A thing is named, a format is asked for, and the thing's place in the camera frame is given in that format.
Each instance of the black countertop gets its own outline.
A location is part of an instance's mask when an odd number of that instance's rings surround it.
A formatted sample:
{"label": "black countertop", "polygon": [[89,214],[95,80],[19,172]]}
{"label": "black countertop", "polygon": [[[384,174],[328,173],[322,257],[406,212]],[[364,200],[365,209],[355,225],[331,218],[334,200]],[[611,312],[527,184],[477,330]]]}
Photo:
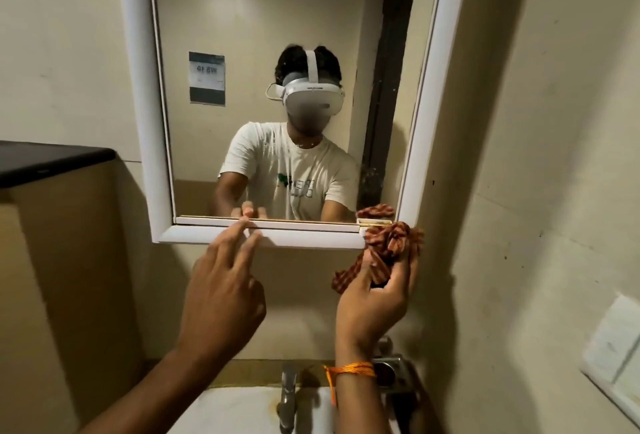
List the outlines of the black countertop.
{"label": "black countertop", "polygon": [[108,148],[0,141],[0,189],[116,158]]}

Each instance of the hair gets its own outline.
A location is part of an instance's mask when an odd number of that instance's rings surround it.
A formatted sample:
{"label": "hair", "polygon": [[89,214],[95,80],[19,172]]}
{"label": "hair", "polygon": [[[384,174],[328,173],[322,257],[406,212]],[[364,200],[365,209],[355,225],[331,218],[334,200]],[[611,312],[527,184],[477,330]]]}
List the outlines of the hair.
{"label": "hair", "polygon": [[[332,79],[342,80],[338,58],[326,47],[319,46],[314,50],[318,71],[325,71]],[[276,83],[282,85],[284,77],[292,72],[308,73],[307,54],[300,45],[289,45],[278,58],[275,77]]]}

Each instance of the neck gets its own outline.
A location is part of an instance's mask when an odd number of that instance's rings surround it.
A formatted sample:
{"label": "neck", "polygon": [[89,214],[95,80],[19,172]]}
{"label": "neck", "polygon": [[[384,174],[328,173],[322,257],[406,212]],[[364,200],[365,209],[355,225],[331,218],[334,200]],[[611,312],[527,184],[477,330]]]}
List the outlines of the neck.
{"label": "neck", "polygon": [[322,134],[313,138],[300,134],[296,128],[291,125],[291,122],[287,122],[287,132],[289,133],[289,137],[293,141],[293,144],[302,149],[312,149],[318,146],[318,144],[323,140]]}

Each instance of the white vr headset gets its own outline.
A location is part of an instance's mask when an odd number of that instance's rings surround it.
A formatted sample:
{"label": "white vr headset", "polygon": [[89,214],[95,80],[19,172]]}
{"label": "white vr headset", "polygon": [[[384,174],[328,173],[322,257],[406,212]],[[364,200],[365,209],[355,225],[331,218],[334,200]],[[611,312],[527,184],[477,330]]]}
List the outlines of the white vr headset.
{"label": "white vr headset", "polygon": [[[290,115],[334,116],[342,108],[344,90],[333,79],[319,79],[316,53],[312,50],[305,53],[308,75],[292,72],[285,76],[282,85],[269,85],[265,94],[271,100],[281,100]],[[269,95],[272,87],[275,97]]]}

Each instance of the tap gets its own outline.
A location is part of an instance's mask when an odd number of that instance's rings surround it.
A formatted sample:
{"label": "tap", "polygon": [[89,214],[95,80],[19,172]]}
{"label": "tap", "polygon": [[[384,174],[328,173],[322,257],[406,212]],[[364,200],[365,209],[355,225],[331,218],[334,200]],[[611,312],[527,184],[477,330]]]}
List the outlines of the tap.
{"label": "tap", "polygon": [[282,397],[278,407],[280,432],[291,434],[296,423],[296,382],[298,372],[292,363],[285,363],[282,368]]}

